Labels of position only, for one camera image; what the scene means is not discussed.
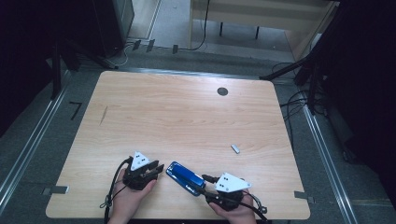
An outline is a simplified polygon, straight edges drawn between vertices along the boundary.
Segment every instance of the white mounting plate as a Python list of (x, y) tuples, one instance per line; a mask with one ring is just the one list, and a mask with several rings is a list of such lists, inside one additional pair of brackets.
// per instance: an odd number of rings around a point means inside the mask
[(134, 160), (132, 161), (131, 165), (131, 170), (135, 171), (139, 169), (140, 167), (149, 164), (149, 158), (147, 158), (145, 155), (140, 153), (139, 151), (136, 151), (134, 153)]
[(241, 189), (248, 189), (251, 184), (236, 176), (224, 173), (216, 183), (215, 189), (222, 192), (234, 192)]

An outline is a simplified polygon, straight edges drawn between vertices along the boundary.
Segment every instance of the table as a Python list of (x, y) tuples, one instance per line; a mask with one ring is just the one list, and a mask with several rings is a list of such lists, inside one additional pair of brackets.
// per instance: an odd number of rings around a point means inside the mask
[[(136, 150), (165, 168), (178, 161), (199, 175), (246, 179), (270, 219), (309, 218), (307, 201), (294, 197), (304, 188), (271, 82), (104, 72), (57, 182), (70, 189), (51, 195), (47, 216), (103, 217), (112, 177)], [(135, 217), (221, 218), (165, 172)]]
[[(327, 27), (336, 5), (324, 0), (211, 0), (207, 19), (285, 30), (297, 61), (307, 53), (316, 35)], [(191, 0), (189, 48), (193, 20), (205, 19), (206, 6), (207, 0)]]

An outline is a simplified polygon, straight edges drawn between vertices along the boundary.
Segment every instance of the metal strip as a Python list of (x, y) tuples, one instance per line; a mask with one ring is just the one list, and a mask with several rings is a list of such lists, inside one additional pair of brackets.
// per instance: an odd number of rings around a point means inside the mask
[(12, 196), (15, 188), (21, 180), (21, 177), (29, 164), (29, 161), (33, 158), (35, 150), (41, 141), (44, 133), (46, 132), (53, 116), (59, 108), (59, 105), (64, 98), (65, 90), (68, 86), (71, 74), (66, 71), (64, 74), (64, 86), (59, 92), (58, 96), (49, 102), (43, 116), (35, 126), (32, 134), (30, 135), (27, 143), (25, 144), (20, 156), (15, 161), (11, 170), (9, 171), (6, 180), (3, 182), (0, 188), (0, 216), (3, 213), (9, 199)]
[(309, 128), (314, 136), (315, 143), (317, 144), (319, 155), (322, 159), (327, 176), (329, 177), (332, 185), (332, 191), (334, 192), (335, 199), (338, 202), (344, 221), (345, 223), (359, 223), (340, 176), (332, 162), (332, 156), (330, 155), (329, 149), (327, 148), (326, 142), (321, 134), (317, 119), (311, 114), (307, 105), (304, 106), (304, 113), (306, 120), (308, 121)]

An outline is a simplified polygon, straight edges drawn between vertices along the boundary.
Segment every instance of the tape piece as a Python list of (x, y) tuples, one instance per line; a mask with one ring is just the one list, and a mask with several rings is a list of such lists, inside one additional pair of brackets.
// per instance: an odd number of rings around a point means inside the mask
[(305, 192), (294, 191), (294, 198), (306, 199), (308, 203), (316, 203), (314, 197), (309, 197)]
[(178, 51), (178, 45), (174, 45), (174, 48), (172, 50), (173, 54), (176, 54)]
[(148, 49), (146, 50), (146, 53), (152, 51), (152, 47), (154, 47), (154, 42), (155, 42), (155, 39), (152, 39), (148, 42)]
[(134, 48), (132, 50), (137, 50), (140, 47), (140, 42), (142, 42), (141, 40), (138, 40), (136, 42), (134, 42)]
[(41, 194), (42, 195), (66, 194), (68, 191), (69, 191), (69, 186), (54, 186), (52, 188), (44, 188)]

